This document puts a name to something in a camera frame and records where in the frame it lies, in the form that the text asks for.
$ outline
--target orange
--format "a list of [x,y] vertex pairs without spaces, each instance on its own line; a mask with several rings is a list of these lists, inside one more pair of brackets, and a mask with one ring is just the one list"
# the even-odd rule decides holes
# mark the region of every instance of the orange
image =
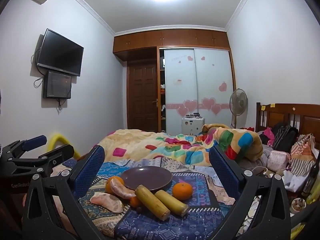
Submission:
[[111,181],[112,179],[117,179],[117,180],[119,180],[122,185],[124,185],[124,181],[123,181],[123,179],[121,179],[121,178],[118,177],[118,176],[112,176],[112,177],[110,177],[110,178],[107,180],[107,183],[106,183],[106,193],[109,193],[109,194],[114,195],[114,193],[113,193],[113,191],[112,191],[112,189],[111,189],[111,186],[110,186],[110,181]]
[[130,206],[134,207],[134,208],[137,208],[139,206],[141,206],[142,203],[141,201],[138,199],[138,197],[132,197],[130,198]]
[[172,196],[178,200],[186,200],[192,196],[193,188],[189,183],[177,183],[172,188]]

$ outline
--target wooden door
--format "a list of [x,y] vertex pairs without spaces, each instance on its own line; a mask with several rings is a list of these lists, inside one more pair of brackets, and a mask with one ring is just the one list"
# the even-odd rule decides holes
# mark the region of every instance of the wooden door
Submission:
[[180,45],[197,45],[195,29],[177,29],[180,33]]
[[145,47],[144,32],[128,35],[128,49],[139,49]]
[[226,32],[212,31],[214,46],[230,48]]
[[128,35],[116,36],[113,42],[113,52],[128,50]]
[[177,29],[162,30],[162,45],[180,45],[180,32]]
[[162,31],[148,31],[144,33],[145,47],[162,46]]
[[128,62],[128,129],[158,132],[156,61]]
[[196,30],[197,45],[214,46],[211,30]]

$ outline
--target door frame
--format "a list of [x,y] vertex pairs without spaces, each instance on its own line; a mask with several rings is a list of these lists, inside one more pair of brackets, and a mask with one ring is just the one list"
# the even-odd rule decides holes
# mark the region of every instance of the door frame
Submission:
[[235,75],[235,68],[233,65],[232,53],[231,48],[224,48],[224,47],[216,47],[216,46],[201,46],[201,45],[166,45],[166,46],[157,46],[157,75],[158,75],[158,132],[161,132],[161,84],[160,84],[160,49],[221,49],[227,50],[229,52],[230,58],[230,65],[231,65],[231,75],[232,75],[232,85],[233,91],[236,90],[236,75]]
[[[129,129],[129,112],[130,112],[130,109],[129,109],[129,67],[130,67],[130,64],[135,64],[135,63],[143,63],[143,62],[152,62],[154,63],[156,59],[154,58],[149,58],[149,59],[139,59],[139,60],[131,60],[131,61],[127,61],[127,85],[126,85],[126,104],[127,104],[127,127]],[[157,79],[160,78],[160,73],[158,73],[158,71],[156,72],[157,74]],[[159,119],[159,99],[158,99],[158,119]],[[159,127],[159,120],[158,120],[158,131],[159,129],[161,129],[161,123],[160,123],[160,127]]]

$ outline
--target crown molding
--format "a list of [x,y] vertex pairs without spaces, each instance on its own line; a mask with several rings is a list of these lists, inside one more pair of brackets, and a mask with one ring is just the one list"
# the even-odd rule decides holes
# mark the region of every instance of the crown molding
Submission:
[[152,27],[127,30],[123,32],[117,32],[115,36],[120,36],[124,34],[129,34],[129,33],[136,33],[136,32],[163,30],[163,29],[204,29],[204,30],[221,31],[221,32],[226,31],[225,28],[202,26],[202,25],[161,25],[161,26],[152,26]]
[[106,28],[108,32],[111,33],[112,36],[115,36],[115,32],[113,29],[100,17],[99,14],[95,10],[91,8],[89,4],[87,4],[84,0],[76,0],[83,8],[85,8],[98,22],[101,23],[103,27]]
[[234,11],[233,15],[231,16],[230,20],[228,21],[226,27],[224,28],[225,32],[227,32],[229,30],[229,28],[231,27],[232,23],[237,18],[237,16],[241,12],[241,10],[244,7],[246,2],[247,2],[247,0],[241,0],[240,1],[240,3],[238,4],[238,6],[237,6],[236,10]]

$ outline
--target sliding wardrobe door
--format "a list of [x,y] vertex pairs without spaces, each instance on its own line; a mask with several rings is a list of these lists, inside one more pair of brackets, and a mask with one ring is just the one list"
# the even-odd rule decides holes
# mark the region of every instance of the sliding wardrobe door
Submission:
[[182,118],[197,112],[196,65],[193,49],[166,49],[166,132],[181,133]]
[[230,96],[233,92],[229,52],[195,49],[199,113],[205,123],[231,125]]

